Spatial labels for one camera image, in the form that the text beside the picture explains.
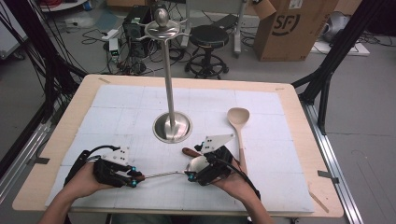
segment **white paper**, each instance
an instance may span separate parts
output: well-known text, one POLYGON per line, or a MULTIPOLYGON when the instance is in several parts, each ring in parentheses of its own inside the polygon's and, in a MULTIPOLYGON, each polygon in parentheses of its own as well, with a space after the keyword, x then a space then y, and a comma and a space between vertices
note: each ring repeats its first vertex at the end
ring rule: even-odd
MULTIPOLYGON (((102 86, 64 157, 46 205, 62 188, 64 176, 84 149, 102 145, 129 147, 129 163, 144 175, 183 171, 191 158, 181 149, 200 145, 209 135, 235 133, 227 112, 232 107, 244 107, 250 112, 242 130, 247 170, 262 193, 263 204, 271 212, 313 212, 277 93, 183 88, 173 91, 175 110, 189 116, 192 132, 181 143, 166 144, 152 131, 154 120, 168 112, 165 88, 102 86)), ((225 146, 239 158, 237 137, 225 146)), ((102 149, 95 154, 108 151, 102 149)), ((227 193, 214 186, 191 183, 186 175, 147 179, 135 189, 103 190, 76 201, 73 207, 245 211, 227 193)))

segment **black stool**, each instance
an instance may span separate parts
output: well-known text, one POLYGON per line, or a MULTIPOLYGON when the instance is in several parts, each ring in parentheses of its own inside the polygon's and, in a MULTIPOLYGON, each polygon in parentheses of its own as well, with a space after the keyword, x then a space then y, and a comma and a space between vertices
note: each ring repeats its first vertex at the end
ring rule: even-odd
POLYGON ((193 56, 184 68, 186 72, 192 71, 195 78, 217 77, 218 79, 221 79, 220 73, 228 73, 227 64, 212 54, 213 49, 222 48, 228 43, 228 34, 224 30, 212 25, 197 26, 191 30, 190 42, 202 48, 205 54, 193 56), (212 57, 217 59, 216 63, 210 62, 212 57))

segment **round metal base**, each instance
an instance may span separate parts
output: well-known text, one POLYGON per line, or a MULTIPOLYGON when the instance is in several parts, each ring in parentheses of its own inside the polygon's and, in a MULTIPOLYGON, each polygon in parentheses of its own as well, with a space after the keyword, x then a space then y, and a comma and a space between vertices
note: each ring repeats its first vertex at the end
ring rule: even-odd
POLYGON ((187 115, 175 111, 175 126, 171 127, 169 113, 164 113, 155 119, 152 131, 165 143, 179 143, 190 136, 192 122, 187 115))

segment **power strip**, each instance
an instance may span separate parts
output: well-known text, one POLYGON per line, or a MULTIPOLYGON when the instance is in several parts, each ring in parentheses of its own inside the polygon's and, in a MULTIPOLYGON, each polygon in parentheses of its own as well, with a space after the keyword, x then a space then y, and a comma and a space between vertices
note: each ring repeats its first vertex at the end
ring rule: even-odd
POLYGON ((119 33, 119 30, 110 30, 109 32, 107 32, 107 35, 102 36, 102 39, 108 41, 108 39, 113 38, 113 36, 115 36, 118 33, 119 33))

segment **cardboard box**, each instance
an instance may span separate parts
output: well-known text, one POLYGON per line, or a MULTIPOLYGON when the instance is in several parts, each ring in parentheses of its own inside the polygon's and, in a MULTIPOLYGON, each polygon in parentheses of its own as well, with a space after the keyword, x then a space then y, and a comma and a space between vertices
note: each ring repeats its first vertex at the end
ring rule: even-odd
MULTIPOLYGON (((344 15, 352 16, 360 4, 361 0, 338 0, 338 4, 334 11, 340 11, 344 15)), ((252 4, 247 4, 245 8, 245 15, 256 16, 256 12, 254 11, 252 4)))
POLYGON ((253 49, 260 61, 303 61, 338 0, 262 0, 253 49))

